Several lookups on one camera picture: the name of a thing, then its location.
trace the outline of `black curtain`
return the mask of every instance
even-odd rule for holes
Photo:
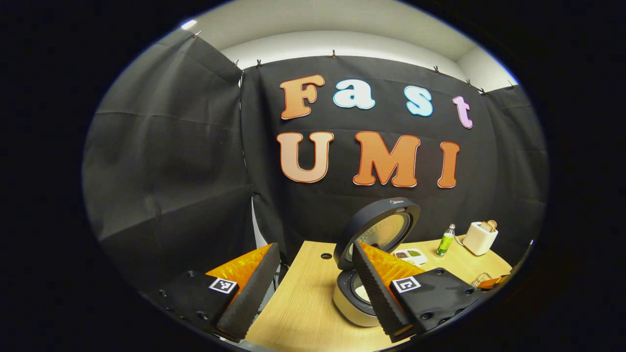
[[[280,84],[312,75],[322,75],[325,84],[316,87],[314,103],[305,100],[311,113],[281,119],[285,95]],[[335,85],[346,79],[367,82],[375,106],[368,110],[337,106],[333,102]],[[431,116],[412,115],[407,110],[404,89],[409,85],[431,93]],[[459,121],[452,102],[457,96],[470,106],[471,129]],[[493,119],[485,100],[476,88],[456,78],[376,58],[308,57],[244,70],[242,133],[261,233],[268,242],[279,242],[283,259],[290,262],[304,240],[337,242],[354,213],[381,198],[407,197],[421,207],[420,219],[406,241],[440,238],[450,223],[455,223],[457,233],[462,234],[472,221],[497,219],[490,209],[496,190],[498,154]],[[391,182],[381,185],[379,181],[372,186],[353,183],[361,154],[355,134],[366,130],[379,132],[389,151],[401,135],[414,135],[421,140],[416,156],[417,186],[402,188]],[[276,136],[283,132],[302,134],[299,163],[307,170],[314,163],[314,144],[309,134],[318,131],[334,134],[326,176],[311,184],[288,179],[281,171]],[[437,186],[443,167],[442,142],[454,142],[460,147],[457,184],[451,189]]]
[[[531,101],[520,86],[485,96],[496,135],[498,176],[490,217],[499,234],[492,249],[515,265],[541,231],[548,202],[545,137]]]
[[[142,291],[255,248],[241,74],[178,30],[127,67],[96,110],[83,159],[86,209],[103,249]]]

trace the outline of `ceiling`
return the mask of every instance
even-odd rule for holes
[[[394,0],[235,0],[195,18],[189,30],[218,50],[276,34],[350,31],[420,46],[452,61],[476,44],[440,20]]]

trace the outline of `green bottle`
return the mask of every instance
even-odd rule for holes
[[[450,244],[452,244],[452,239],[454,238],[454,228],[455,228],[454,224],[450,224],[450,227],[448,228],[448,230],[446,230],[446,232],[443,233],[443,237],[441,238],[439,247],[437,248],[437,251],[435,252],[437,256],[443,257],[448,251],[448,248],[450,248]]]

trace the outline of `orange letter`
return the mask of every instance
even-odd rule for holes
[[[310,170],[302,170],[298,164],[298,144],[302,140],[300,133],[287,132],[276,136],[280,143],[280,167],[282,173],[288,178],[298,181],[312,183],[317,182],[326,176],[328,171],[328,144],[335,136],[330,132],[314,132],[309,135],[309,139],[315,143],[315,165]]]
[[[280,114],[283,120],[302,117],[311,113],[311,108],[304,106],[304,98],[307,98],[309,103],[315,103],[317,99],[317,90],[315,86],[311,85],[323,86],[324,77],[314,75],[280,84],[280,87],[285,90],[285,111]]]
[[[437,185],[443,189],[450,189],[456,185],[454,171],[456,170],[456,154],[460,148],[458,144],[452,142],[443,142],[440,147],[443,150],[443,170]]]
[[[378,180],[387,184],[393,171],[398,168],[391,184],[396,187],[415,187],[415,155],[418,151],[419,138],[404,135],[398,139],[391,153],[388,152],[378,132],[364,131],[354,136],[361,143],[361,165],[359,174],[352,181],[355,184],[371,186],[376,182],[372,176],[372,166],[376,167]]]

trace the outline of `bottle label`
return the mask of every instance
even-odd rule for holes
[[[443,236],[441,242],[439,243],[439,248],[437,248],[436,254],[438,256],[442,256],[445,252],[450,248],[450,244],[452,244],[452,237]]]

